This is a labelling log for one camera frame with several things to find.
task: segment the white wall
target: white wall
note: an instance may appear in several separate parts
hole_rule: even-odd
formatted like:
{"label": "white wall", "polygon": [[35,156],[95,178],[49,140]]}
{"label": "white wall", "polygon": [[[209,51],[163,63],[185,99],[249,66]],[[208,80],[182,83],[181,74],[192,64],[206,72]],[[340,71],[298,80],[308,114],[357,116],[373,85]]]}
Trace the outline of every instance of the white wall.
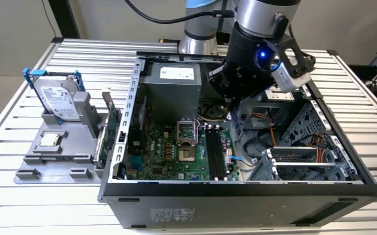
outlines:
{"label": "white wall", "polygon": [[[46,0],[58,35],[57,20]],[[0,0],[0,75],[22,75],[46,51],[54,32],[40,0]]]}
{"label": "white wall", "polygon": [[[71,2],[87,38],[149,42],[182,38],[182,23],[149,22],[125,0]],[[133,0],[133,3],[161,19],[185,15],[185,0]],[[377,0],[302,0],[293,27],[302,48],[336,49],[348,63],[368,64],[377,52]]]}

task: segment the ram slot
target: ram slot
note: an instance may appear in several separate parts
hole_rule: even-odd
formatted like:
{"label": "ram slot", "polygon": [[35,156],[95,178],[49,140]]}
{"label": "ram slot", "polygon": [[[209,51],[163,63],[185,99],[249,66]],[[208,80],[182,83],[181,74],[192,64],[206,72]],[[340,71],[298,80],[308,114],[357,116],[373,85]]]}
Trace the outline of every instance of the ram slot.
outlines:
{"label": "ram slot", "polygon": [[226,177],[225,157],[218,126],[208,126],[206,146],[209,157],[210,179],[224,180]]}

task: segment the open computer tower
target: open computer tower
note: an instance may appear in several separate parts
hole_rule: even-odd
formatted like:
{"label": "open computer tower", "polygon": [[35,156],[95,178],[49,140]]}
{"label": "open computer tower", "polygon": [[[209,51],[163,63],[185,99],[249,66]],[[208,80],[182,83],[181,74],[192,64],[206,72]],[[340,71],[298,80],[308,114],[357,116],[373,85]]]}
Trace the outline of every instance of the open computer tower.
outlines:
{"label": "open computer tower", "polygon": [[377,200],[315,83],[229,111],[224,59],[138,53],[99,194],[125,228],[321,226]]}

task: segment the aluminum table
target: aluminum table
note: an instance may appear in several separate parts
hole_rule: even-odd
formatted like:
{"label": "aluminum table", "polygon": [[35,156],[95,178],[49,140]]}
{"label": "aluminum table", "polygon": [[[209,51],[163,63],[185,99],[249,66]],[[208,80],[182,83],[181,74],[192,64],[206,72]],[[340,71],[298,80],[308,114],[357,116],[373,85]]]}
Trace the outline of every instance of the aluminum table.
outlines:
{"label": "aluminum table", "polygon": [[[177,44],[65,39],[50,45],[35,69],[79,70],[91,103],[105,113],[106,87],[123,108],[137,51],[176,53]],[[317,58],[312,74],[325,102],[377,180],[377,98],[340,56],[325,50],[307,52]],[[14,183],[43,123],[42,111],[35,92],[24,83],[0,115],[0,234],[377,234],[377,202],[321,228],[125,230],[110,207],[97,200],[99,184]]]}

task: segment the power supply label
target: power supply label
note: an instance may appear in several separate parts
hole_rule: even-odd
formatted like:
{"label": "power supply label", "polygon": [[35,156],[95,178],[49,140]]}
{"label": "power supply label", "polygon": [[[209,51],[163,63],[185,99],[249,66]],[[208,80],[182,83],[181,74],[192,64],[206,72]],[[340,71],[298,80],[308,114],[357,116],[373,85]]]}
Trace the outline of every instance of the power supply label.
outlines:
{"label": "power supply label", "polygon": [[194,68],[163,67],[161,68],[159,77],[163,79],[194,80]]}
{"label": "power supply label", "polygon": [[79,121],[70,91],[63,87],[42,87],[42,92],[54,114],[66,121]]}
{"label": "power supply label", "polygon": [[154,222],[192,222],[196,208],[151,208],[150,215]]}

